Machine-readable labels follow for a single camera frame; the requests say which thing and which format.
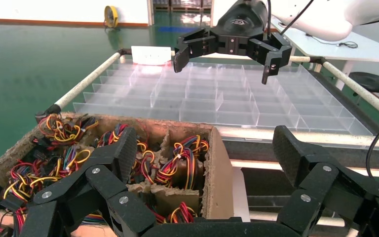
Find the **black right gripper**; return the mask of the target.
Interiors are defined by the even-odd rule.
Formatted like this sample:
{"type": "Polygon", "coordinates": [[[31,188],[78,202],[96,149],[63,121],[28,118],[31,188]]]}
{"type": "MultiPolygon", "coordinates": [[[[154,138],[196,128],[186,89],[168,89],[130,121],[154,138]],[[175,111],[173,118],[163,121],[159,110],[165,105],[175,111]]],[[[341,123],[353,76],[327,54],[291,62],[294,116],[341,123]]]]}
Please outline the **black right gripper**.
{"type": "Polygon", "coordinates": [[[180,73],[191,58],[204,55],[248,55],[264,66],[262,84],[266,84],[268,77],[278,75],[279,69],[288,65],[292,50],[279,33],[263,40],[267,24],[268,10],[263,1],[236,1],[210,31],[199,28],[178,37],[174,72],[180,73]]]}

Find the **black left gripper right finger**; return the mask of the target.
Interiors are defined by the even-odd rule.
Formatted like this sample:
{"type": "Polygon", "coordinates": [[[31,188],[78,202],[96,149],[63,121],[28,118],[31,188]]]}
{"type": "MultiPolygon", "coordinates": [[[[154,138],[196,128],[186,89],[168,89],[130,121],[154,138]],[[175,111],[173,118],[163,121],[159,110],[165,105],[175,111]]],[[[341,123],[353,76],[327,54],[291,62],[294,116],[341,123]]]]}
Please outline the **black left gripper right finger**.
{"type": "Polygon", "coordinates": [[[311,234],[324,209],[337,213],[360,237],[379,237],[379,182],[341,165],[324,147],[298,140],[284,125],[272,146],[295,191],[277,222],[311,234]]]}

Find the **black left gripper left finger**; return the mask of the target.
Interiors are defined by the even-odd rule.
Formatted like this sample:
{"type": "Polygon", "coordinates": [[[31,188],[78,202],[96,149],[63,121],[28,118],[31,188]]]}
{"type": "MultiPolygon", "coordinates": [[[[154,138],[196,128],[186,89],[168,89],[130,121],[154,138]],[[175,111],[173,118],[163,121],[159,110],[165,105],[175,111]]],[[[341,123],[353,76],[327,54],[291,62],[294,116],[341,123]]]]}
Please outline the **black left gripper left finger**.
{"type": "Polygon", "coordinates": [[[87,215],[99,212],[118,237],[141,237],[155,216],[126,186],[136,153],[136,131],[127,127],[117,142],[96,148],[80,170],[35,195],[20,235],[69,237],[87,215]]]}

